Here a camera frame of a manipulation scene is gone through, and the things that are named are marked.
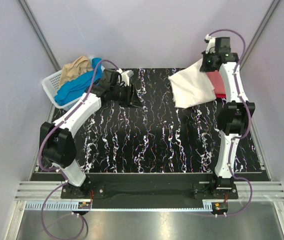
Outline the white Coca-Cola t-shirt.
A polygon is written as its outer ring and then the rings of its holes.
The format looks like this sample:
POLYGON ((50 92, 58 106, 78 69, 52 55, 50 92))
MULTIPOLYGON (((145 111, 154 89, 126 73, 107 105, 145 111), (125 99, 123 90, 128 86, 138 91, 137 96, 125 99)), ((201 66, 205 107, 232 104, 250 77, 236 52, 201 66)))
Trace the white Coca-Cola t-shirt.
POLYGON ((214 86, 200 71, 202 59, 168 77, 176 108, 186 109, 216 99, 214 86))

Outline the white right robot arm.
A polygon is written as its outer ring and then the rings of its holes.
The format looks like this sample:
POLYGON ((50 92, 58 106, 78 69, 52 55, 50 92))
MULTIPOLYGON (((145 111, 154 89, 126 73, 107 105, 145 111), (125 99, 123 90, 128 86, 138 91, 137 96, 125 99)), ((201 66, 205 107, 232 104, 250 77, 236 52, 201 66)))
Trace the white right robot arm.
POLYGON ((218 72, 224 84, 226 104, 217 117, 221 146, 214 174, 218 180, 233 178, 233 167, 239 140, 250 129, 255 103, 244 92, 238 54, 231 51, 229 37, 205 37, 207 48, 202 52, 203 73, 218 72))

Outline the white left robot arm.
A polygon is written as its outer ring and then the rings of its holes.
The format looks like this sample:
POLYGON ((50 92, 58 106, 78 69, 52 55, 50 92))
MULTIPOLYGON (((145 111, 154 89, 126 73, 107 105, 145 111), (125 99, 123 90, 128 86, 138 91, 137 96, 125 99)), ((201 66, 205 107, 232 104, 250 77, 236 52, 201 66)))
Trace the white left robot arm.
POLYGON ((136 88, 131 82, 132 70, 105 69, 101 78, 87 87, 79 100, 53 123, 40 128, 39 156, 61 171, 72 192, 79 198, 89 194, 88 178, 75 160, 74 137, 85 121, 107 102, 117 102, 123 108, 142 107, 136 88))

